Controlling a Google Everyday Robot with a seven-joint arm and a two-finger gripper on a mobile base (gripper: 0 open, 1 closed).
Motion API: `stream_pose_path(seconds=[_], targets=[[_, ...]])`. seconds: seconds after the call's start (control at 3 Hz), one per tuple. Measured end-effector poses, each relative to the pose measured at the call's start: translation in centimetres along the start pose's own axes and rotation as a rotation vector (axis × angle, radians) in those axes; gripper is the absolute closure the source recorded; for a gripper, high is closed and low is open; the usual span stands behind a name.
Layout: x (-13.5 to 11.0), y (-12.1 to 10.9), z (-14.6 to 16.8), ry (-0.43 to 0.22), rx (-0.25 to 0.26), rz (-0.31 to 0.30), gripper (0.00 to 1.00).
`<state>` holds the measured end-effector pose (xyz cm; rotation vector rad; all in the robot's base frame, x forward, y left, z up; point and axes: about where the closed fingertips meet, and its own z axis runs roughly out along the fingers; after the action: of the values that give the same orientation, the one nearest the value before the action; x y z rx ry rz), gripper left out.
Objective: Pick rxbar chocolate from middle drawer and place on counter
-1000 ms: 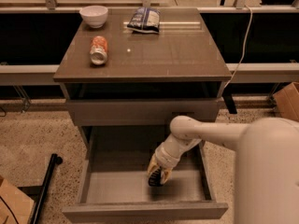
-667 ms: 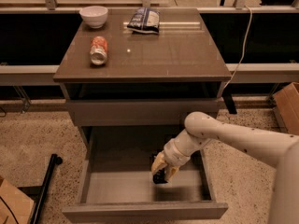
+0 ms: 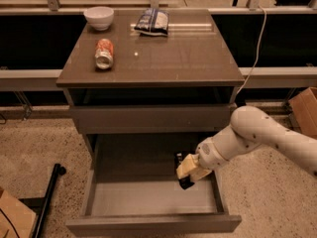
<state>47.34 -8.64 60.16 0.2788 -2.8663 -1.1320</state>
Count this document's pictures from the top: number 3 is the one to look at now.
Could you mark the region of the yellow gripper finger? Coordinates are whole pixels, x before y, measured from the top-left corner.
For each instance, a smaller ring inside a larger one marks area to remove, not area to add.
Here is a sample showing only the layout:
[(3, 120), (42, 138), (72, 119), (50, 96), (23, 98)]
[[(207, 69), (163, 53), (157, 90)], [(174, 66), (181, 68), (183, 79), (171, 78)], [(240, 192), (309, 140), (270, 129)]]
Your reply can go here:
[(203, 168), (195, 168), (190, 172), (190, 181), (191, 182), (197, 182), (198, 180), (201, 180), (205, 177), (207, 177), (211, 173), (211, 170), (203, 169)]
[(176, 168), (176, 174), (179, 179), (184, 179), (193, 175), (199, 168), (197, 155), (188, 154)]

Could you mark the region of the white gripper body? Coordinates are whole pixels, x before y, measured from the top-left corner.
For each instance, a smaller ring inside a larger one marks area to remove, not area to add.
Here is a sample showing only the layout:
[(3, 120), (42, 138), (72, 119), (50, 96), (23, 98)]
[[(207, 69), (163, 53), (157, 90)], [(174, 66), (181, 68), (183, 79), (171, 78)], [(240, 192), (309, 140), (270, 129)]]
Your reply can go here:
[(207, 138), (198, 144), (195, 153), (198, 155), (199, 164), (202, 168), (215, 170), (227, 163), (215, 147), (212, 138)]

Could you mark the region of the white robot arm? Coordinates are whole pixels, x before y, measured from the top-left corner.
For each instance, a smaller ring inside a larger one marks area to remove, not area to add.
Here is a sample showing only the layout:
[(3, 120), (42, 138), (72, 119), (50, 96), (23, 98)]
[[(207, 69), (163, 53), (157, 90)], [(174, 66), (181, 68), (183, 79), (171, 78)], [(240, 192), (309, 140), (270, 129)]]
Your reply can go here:
[(183, 189), (208, 176), (237, 156), (268, 145), (299, 165), (313, 177), (317, 174), (317, 140), (289, 130), (257, 107), (242, 106), (230, 123), (200, 142), (194, 154), (177, 154), (177, 178)]

